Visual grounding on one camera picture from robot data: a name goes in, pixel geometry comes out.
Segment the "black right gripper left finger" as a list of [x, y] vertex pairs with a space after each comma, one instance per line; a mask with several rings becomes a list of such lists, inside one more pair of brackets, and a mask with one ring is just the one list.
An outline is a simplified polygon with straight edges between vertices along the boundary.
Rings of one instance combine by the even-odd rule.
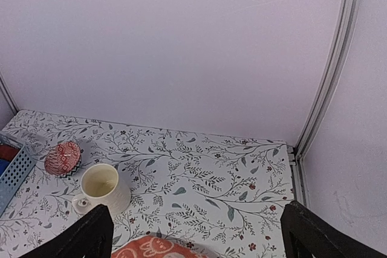
[[23, 257], [111, 257], [114, 224], [108, 207], [94, 207], [54, 239]]

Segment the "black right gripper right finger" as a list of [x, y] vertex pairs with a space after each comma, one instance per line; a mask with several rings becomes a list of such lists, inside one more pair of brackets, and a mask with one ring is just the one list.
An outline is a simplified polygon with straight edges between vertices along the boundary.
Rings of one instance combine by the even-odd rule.
[[338, 231], [297, 201], [285, 206], [281, 230], [287, 258], [386, 258], [385, 254]]

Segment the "orange rabbit print towel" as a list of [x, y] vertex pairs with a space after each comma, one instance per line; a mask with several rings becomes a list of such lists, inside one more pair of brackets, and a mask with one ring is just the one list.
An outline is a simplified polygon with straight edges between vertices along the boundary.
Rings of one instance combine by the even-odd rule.
[[115, 250], [111, 258], [199, 258], [207, 257], [175, 242], [155, 237], [143, 236], [126, 243], [124, 246]]

